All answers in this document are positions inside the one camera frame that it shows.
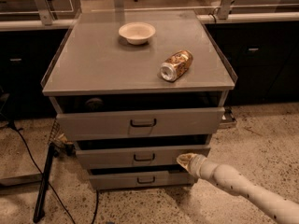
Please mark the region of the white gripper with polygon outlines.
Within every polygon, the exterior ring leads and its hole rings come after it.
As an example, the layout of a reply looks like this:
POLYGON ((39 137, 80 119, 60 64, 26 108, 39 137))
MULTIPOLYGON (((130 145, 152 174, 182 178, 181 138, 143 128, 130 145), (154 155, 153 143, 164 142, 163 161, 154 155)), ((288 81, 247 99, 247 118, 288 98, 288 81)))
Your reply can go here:
POLYGON ((218 166, 204 155, 194 153, 181 154, 177 157, 177 163, 194 177, 208 181, 213 177, 213 172, 218 166))

